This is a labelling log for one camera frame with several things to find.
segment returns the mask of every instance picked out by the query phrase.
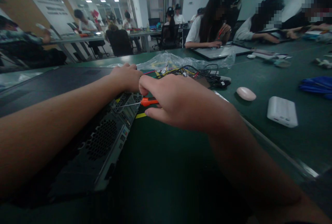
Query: white power bank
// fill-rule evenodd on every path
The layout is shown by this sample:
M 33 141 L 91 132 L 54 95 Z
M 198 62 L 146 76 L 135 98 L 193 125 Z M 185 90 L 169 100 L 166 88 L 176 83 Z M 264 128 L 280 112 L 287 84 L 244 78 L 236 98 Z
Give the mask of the white power bank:
M 298 126 L 295 103 L 273 96 L 269 99 L 267 117 L 289 128 Z

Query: plastic bag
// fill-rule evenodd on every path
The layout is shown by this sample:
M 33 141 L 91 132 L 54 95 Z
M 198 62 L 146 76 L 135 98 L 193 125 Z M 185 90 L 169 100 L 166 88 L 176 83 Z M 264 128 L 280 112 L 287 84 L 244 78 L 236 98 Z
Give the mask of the plastic bag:
M 21 74 L 11 74 L 10 76 L 7 76 L 6 73 L 0 74 L 0 90 L 14 86 L 18 83 L 31 79 L 40 74 L 42 74 L 42 73 L 41 72 L 36 72 L 36 73 L 24 73 L 23 72 Z
M 163 70 L 167 67 L 168 70 L 179 68 L 185 65 L 191 65 L 197 69 L 203 69 L 205 66 L 210 64 L 217 64 L 219 68 L 230 69 L 235 63 L 235 50 L 232 48 L 231 54 L 222 60 L 216 61 L 205 61 L 196 60 L 190 57 L 179 57 L 170 53 L 162 53 L 153 57 L 151 60 L 138 64 L 138 70 Z

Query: yellow tape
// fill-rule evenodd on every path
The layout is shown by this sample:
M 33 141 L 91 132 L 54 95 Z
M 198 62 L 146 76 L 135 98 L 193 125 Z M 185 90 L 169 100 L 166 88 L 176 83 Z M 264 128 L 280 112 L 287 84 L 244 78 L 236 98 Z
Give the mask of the yellow tape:
M 145 113 L 137 114 L 136 118 L 146 117 Z

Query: tablet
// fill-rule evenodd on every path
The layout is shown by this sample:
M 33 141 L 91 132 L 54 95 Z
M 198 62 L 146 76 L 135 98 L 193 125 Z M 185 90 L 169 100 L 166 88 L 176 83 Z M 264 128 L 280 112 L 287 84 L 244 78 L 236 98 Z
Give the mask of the tablet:
M 202 56 L 207 60 L 218 60 L 226 58 L 228 55 L 232 53 L 232 50 L 235 50 L 235 54 L 242 55 L 252 53 L 251 49 L 241 47 L 238 45 L 225 45 L 220 48 L 198 48 L 191 49 L 194 53 Z

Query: white shirt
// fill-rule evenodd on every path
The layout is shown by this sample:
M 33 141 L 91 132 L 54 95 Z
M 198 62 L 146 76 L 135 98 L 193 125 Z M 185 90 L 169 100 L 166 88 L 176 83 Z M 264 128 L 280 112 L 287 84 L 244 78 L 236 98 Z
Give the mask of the white shirt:
M 196 19 L 194 20 L 187 39 L 186 39 L 186 43 L 187 42 L 200 42 L 200 26 L 201 26 L 201 20 L 202 20 L 203 15 L 197 16 Z
M 190 21 L 194 21 L 196 19 L 196 15 L 194 15 Z
M 252 36 L 255 34 L 253 32 L 250 32 L 251 28 L 251 17 L 249 17 L 242 25 L 241 27 L 236 31 L 234 35 L 234 40 L 238 41 L 251 41 Z
M 184 24 L 184 23 L 186 23 L 185 20 L 184 20 L 184 18 L 183 18 L 183 15 L 177 16 L 175 14 L 174 21 L 175 21 L 175 24 Z
M 130 19 L 130 22 L 127 21 L 127 19 L 124 19 L 123 27 L 125 29 L 133 29 L 133 28 L 137 28 L 137 25 L 136 25 L 136 22 L 133 19 Z
M 87 24 L 85 24 L 82 21 L 79 21 L 79 30 L 83 31 L 85 29 L 98 31 L 98 29 L 97 29 L 96 25 L 93 23 L 93 21 L 87 20 Z

